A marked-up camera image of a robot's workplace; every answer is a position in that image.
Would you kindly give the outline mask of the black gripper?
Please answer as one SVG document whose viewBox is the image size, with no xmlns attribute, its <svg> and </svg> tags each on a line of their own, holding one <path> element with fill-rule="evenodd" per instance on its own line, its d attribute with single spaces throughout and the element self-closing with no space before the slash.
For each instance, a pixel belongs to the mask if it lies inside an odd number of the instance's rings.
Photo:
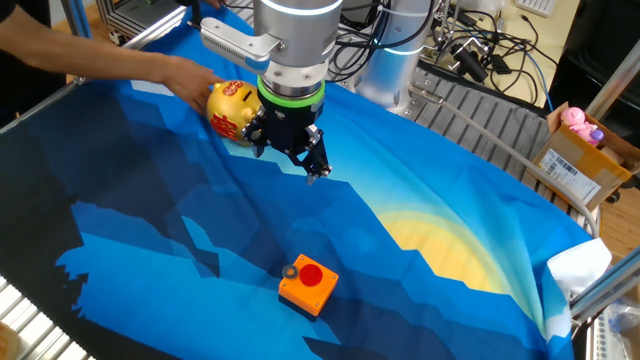
<svg viewBox="0 0 640 360">
<path fill-rule="evenodd" d="M 284 99 L 273 94 L 259 94 L 261 106 L 243 128 L 244 139 L 255 158 L 267 146 L 284 153 L 296 166 L 307 172 L 306 183 L 327 177 L 332 171 L 325 150 L 323 131 L 315 122 L 324 107 L 324 95 L 303 99 Z"/>
</svg>

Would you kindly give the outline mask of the person's right hand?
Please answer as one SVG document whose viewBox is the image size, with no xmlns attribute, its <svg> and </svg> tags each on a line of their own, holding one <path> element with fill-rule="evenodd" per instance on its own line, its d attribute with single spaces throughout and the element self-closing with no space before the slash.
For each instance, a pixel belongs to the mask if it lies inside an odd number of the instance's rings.
<svg viewBox="0 0 640 360">
<path fill-rule="evenodd" d="M 163 69 L 162 84 L 201 115 L 207 111 L 212 88 L 223 79 L 189 59 L 169 56 Z"/>
</svg>

